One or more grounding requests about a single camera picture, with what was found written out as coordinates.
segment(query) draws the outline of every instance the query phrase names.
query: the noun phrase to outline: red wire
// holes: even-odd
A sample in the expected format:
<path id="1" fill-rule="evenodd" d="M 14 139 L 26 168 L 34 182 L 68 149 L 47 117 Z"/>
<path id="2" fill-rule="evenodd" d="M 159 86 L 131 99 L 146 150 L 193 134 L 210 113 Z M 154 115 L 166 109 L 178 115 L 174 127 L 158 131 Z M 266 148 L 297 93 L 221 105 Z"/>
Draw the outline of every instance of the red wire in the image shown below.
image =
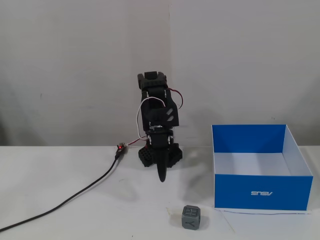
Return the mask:
<path id="1" fill-rule="evenodd" d="M 180 95 L 180 97 L 181 97 L 181 106 L 178 108 L 178 109 L 180 109 L 182 107 L 182 105 L 184 104 L 184 97 L 182 96 L 182 94 L 178 90 L 172 89 L 170 87 L 168 87 L 168 89 L 170 91 L 176 92 L 176 93 L 178 93 Z"/>
<path id="2" fill-rule="evenodd" d="M 134 143 L 138 142 L 139 140 L 141 140 L 141 139 L 140 139 L 140 138 L 138 138 L 138 139 L 136 139 L 136 140 L 134 140 L 134 141 L 132 141 L 132 142 L 128 143 L 128 146 L 129 146 L 129 145 L 131 145 L 131 144 L 134 144 Z"/>

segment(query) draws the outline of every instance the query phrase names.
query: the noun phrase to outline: white wire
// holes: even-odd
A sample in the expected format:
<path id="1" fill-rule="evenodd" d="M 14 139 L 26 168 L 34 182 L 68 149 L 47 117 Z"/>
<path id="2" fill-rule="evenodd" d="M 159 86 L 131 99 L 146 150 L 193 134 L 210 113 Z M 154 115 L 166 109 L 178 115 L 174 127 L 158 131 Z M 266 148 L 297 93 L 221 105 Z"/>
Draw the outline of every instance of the white wire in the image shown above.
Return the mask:
<path id="1" fill-rule="evenodd" d="M 138 138 L 138 139 L 136 139 L 136 140 L 133 140 L 133 141 L 131 141 L 131 142 L 129 142 L 129 143 L 127 143 L 126 144 L 126 146 L 128 147 L 128 146 L 130 146 L 131 144 L 134 144 L 134 143 L 136 143 L 138 140 L 141 140 L 140 138 Z"/>
<path id="2" fill-rule="evenodd" d="M 142 138 L 141 135 L 140 135 L 138 116 L 139 116 L 139 112 L 140 112 L 140 109 L 141 109 L 142 104 L 143 104 L 146 100 L 148 100 L 148 99 L 157 99 L 157 100 L 159 100 L 159 101 L 162 102 L 163 107 L 166 106 L 166 104 L 165 104 L 164 101 L 162 101 L 160 98 L 157 98 L 157 97 L 154 97 L 154 96 L 146 97 L 145 99 L 143 99 L 143 100 L 141 101 L 140 106 L 139 106 L 139 108 L 138 108 L 138 111 L 136 112 L 136 127 L 137 127 L 137 130 L 138 130 L 139 139 L 141 139 L 141 140 L 146 140 L 146 139 Z"/>

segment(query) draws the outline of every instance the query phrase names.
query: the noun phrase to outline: cable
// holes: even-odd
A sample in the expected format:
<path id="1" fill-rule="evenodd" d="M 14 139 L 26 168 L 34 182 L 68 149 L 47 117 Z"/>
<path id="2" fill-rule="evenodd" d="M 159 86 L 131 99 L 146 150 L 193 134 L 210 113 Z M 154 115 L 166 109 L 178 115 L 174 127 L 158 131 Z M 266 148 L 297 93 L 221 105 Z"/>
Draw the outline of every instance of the cable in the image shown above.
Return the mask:
<path id="1" fill-rule="evenodd" d="M 17 227 L 17 226 L 19 226 L 19 225 L 28 223 L 28 222 L 30 222 L 30 221 L 32 221 L 32 220 L 36 220 L 36 219 L 41 218 L 41 217 L 43 217 L 43 216 L 45 216 L 45 215 L 48 215 L 48 214 L 54 212 L 55 210 L 61 208 L 61 207 L 62 207 L 63 205 L 65 205 L 67 202 L 69 202 L 70 200 L 74 199 L 76 196 L 78 196 L 79 194 L 83 193 L 85 190 L 91 188 L 93 185 L 95 185 L 96 183 L 98 183 L 98 182 L 99 182 L 100 180 L 102 180 L 108 173 L 110 173 L 110 171 L 112 170 L 112 168 L 115 166 L 116 161 L 117 161 L 117 160 L 119 159 L 119 157 L 120 157 L 121 155 L 123 155 L 123 153 L 125 152 L 126 145 L 120 144 L 120 145 L 118 145 L 117 147 L 118 147 L 118 149 L 117 149 L 117 151 L 116 151 L 115 158 L 114 158 L 114 161 L 113 161 L 111 167 L 109 168 L 108 171 L 106 171 L 105 174 L 103 174 L 101 177 L 99 177 L 99 178 L 98 178 L 97 180 L 95 180 L 93 183 L 91 183 L 90 185 L 88 185 L 88 186 L 85 187 L 84 189 L 78 191 L 76 194 L 72 195 L 72 196 L 69 197 L 67 200 L 65 200 L 63 203 L 61 203 L 61 204 L 59 204 L 58 206 L 52 208 L 51 210 L 46 211 L 46 212 L 44 212 L 44 213 L 42 213 L 42 214 L 39 214 L 39 215 L 37 215 L 37 216 L 28 218 L 28 219 L 26 219 L 26 220 L 24 220 L 24 221 L 17 222 L 17 223 L 15 223 L 15 224 L 10 225 L 10 226 L 6 226 L 6 227 L 4 227 L 4 228 L 1 228 L 1 229 L 0 229 L 0 232 L 4 232 L 4 231 L 6 231 L 6 230 L 12 229 L 12 228 Z"/>
<path id="2" fill-rule="evenodd" d="M 148 99 L 157 99 L 157 100 L 159 100 L 159 101 L 162 102 L 163 107 L 166 106 L 166 104 L 165 104 L 164 101 L 162 101 L 160 98 L 157 98 L 157 97 L 154 97 L 154 96 L 148 96 L 148 97 L 146 97 L 145 99 L 143 99 L 143 100 L 141 101 L 140 106 L 139 106 L 139 108 L 138 108 L 138 111 L 136 112 L 136 128 L 137 128 L 137 131 L 138 131 L 139 139 L 144 140 L 144 141 L 146 141 L 147 139 L 143 139 L 143 138 L 141 137 L 141 135 L 140 135 L 138 117 L 139 117 L 139 112 L 140 112 L 140 109 L 141 109 L 142 104 L 143 104 L 146 100 L 148 100 Z"/>
<path id="3" fill-rule="evenodd" d="M 129 143 L 127 143 L 126 145 L 127 146 L 130 146 L 131 144 L 134 144 L 134 143 L 136 143 L 137 141 L 139 141 L 139 140 L 141 140 L 140 138 L 138 138 L 138 139 L 136 139 L 136 140 L 134 140 L 134 141 L 132 141 L 132 142 L 129 142 Z"/>
<path id="4" fill-rule="evenodd" d="M 170 91 L 176 92 L 176 93 L 178 93 L 180 95 L 180 97 L 181 97 L 181 106 L 178 108 L 178 109 L 180 109 L 182 107 L 182 105 L 184 104 L 184 97 L 182 96 L 182 94 L 178 90 L 172 89 L 170 87 L 168 87 L 168 89 Z"/>

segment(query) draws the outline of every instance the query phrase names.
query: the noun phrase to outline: connector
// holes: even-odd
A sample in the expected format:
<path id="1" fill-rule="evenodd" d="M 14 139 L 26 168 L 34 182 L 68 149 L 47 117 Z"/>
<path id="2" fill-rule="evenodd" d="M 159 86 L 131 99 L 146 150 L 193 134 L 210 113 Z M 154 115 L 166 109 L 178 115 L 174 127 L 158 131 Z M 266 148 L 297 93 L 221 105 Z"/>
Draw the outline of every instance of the connector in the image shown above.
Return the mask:
<path id="1" fill-rule="evenodd" d="M 124 142 L 121 142 L 119 145 L 117 145 L 117 148 L 118 149 L 115 152 L 115 159 L 118 159 L 121 155 L 125 154 L 127 145 Z"/>

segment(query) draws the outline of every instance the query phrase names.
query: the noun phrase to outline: cardboard box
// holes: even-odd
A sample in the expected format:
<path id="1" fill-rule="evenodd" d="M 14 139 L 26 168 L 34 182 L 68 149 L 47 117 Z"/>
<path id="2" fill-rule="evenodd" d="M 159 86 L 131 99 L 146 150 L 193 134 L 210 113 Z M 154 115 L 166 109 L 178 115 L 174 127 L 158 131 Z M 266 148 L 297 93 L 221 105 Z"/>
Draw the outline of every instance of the cardboard box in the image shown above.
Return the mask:
<path id="1" fill-rule="evenodd" d="M 212 125 L 216 208 L 306 210 L 313 176 L 287 125 Z"/>

